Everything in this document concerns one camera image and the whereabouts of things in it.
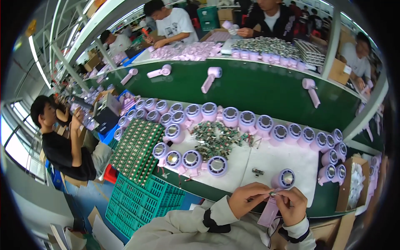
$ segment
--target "floor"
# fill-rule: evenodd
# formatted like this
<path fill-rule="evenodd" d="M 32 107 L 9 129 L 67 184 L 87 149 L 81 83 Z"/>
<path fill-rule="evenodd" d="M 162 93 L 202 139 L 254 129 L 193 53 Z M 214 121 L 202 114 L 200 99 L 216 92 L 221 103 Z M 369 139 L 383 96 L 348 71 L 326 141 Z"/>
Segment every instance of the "floor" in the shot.
<path fill-rule="evenodd" d="M 108 228 L 124 243 L 128 242 L 128 238 L 121 234 L 118 229 L 116 229 L 110 222 L 106 219 L 105 213 L 108 205 L 109 198 L 112 194 L 112 189 L 114 184 L 105 181 L 104 184 L 95 183 L 92 181 L 88 182 L 86 187 L 81 186 L 80 188 L 70 184 L 66 181 L 66 189 L 68 193 L 72 195 L 76 206 L 78 207 L 78 212 L 81 213 L 85 220 L 85 228 L 87 232 L 92 233 L 92 227 L 88 221 L 88 215 L 93 210 L 94 206 L 97 207 L 100 216 L 104 220 L 104 223 Z M 64 186 L 62 185 L 61 191 L 66 192 Z M 189 210 L 190 204 L 198 204 L 201 198 L 190 193 L 186 193 L 185 198 L 182 202 L 181 210 Z"/>

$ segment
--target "white jacket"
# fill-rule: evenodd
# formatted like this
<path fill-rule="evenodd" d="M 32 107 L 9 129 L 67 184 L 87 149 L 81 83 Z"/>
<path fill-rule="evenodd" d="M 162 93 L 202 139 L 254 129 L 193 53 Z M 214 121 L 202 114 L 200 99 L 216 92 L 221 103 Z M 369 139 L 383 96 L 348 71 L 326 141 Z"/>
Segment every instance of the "white jacket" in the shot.
<path fill-rule="evenodd" d="M 125 250 L 262 250 L 269 249 L 268 228 L 258 225 L 258 217 L 248 213 L 236 219 L 228 205 L 228 196 L 211 206 L 211 219 L 217 225 L 230 224 L 229 233 L 209 233 L 204 226 L 207 207 L 197 206 L 191 211 L 173 210 L 166 216 L 154 218 L 139 228 L 125 246 Z M 288 235 L 299 238 L 308 230 L 307 218 L 294 226 L 285 226 Z M 286 250 L 309 250 L 316 246 L 309 235 L 297 244 L 288 242 Z"/>

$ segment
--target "green crate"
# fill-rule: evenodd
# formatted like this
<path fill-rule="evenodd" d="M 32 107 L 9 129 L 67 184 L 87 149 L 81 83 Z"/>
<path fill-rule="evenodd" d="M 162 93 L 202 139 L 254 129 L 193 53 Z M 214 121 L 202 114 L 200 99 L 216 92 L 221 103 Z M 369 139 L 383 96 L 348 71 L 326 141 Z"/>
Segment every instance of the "green crate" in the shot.
<path fill-rule="evenodd" d="M 141 226 L 168 211 L 179 209 L 185 191 L 151 175 L 143 188 L 119 174 L 106 210 L 106 218 L 130 238 Z"/>
<path fill-rule="evenodd" d="M 203 31 L 209 31 L 213 29 L 218 29 L 220 27 L 220 23 L 218 20 L 216 21 L 202 21 L 200 22 L 201 29 Z"/>
<path fill-rule="evenodd" d="M 218 21 L 218 9 L 216 6 L 198 8 L 197 14 L 199 16 L 199 21 Z"/>

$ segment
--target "black hair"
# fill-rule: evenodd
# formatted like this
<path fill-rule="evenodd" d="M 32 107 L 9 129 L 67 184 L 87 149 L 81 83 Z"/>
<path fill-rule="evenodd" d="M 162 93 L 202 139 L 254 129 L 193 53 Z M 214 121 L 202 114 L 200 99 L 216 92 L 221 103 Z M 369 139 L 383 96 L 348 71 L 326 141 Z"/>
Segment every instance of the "black hair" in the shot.
<path fill-rule="evenodd" d="M 42 128 L 39 123 L 39 115 L 44 115 L 44 108 L 46 106 L 46 103 L 51 103 L 50 98 L 48 98 L 47 96 L 38 96 L 30 107 L 30 117 L 32 118 L 33 123 L 36 124 L 36 126 L 38 126 L 39 128 Z"/>
<path fill-rule="evenodd" d="M 365 42 L 365 43 L 367 43 L 367 45 L 368 45 L 368 49 L 370 50 L 370 52 L 371 52 L 371 42 L 370 42 L 370 39 L 364 34 L 364 33 L 362 33 L 362 32 L 359 32 L 358 34 L 357 34 L 357 40 L 359 40 L 359 41 L 363 41 L 363 42 Z"/>
<path fill-rule="evenodd" d="M 110 36 L 111 32 L 109 30 L 103 31 L 103 33 L 100 35 L 100 41 L 102 44 L 106 43 L 107 38 Z"/>
<path fill-rule="evenodd" d="M 163 7 L 165 7 L 165 5 L 162 0 L 151 0 L 145 3 L 143 12 L 146 16 L 151 16 L 155 11 L 161 10 Z"/>

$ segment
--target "white t-shirt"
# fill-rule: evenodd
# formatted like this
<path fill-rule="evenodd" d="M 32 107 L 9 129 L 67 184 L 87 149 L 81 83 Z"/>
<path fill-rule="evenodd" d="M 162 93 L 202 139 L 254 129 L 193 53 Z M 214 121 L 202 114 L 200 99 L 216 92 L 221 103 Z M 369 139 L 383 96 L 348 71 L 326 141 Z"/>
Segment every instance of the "white t-shirt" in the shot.
<path fill-rule="evenodd" d="M 189 14 L 182 8 L 172 8 L 171 14 L 163 20 L 156 20 L 156 24 L 159 36 L 170 38 L 182 32 L 190 33 L 188 38 L 174 42 L 174 44 L 191 44 L 199 41 Z"/>
<path fill-rule="evenodd" d="M 117 38 L 115 39 L 115 41 L 109 45 L 111 55 L 115 56 L 118 53 L 124 52 L 131 45 L 132 45 L 132 42 L 126 35 L 119 34 L 119 35 L 117 35 Z"/>
<path fill-rule="evenodd" d="M 280 10 L 278 10 L 278 12 L 273 16 L 269 16 L 264 12 L 264 16 L 265 16 L 264 19 L 265 23 L 268 25 L 270 30 L 273 31 L 276 20 L 280 17 Z"/>
<path fill-rule="evenodd" d="M 347 65 L 351 67 L 354 74 L 358 77 L 368 77 L 371 79 L 371 65 L 366 57 L 358 58 L 356 53 L 356 46 L 351 42 L 347 42 L 343 45 L 340 55 L 343 56 Z"/>

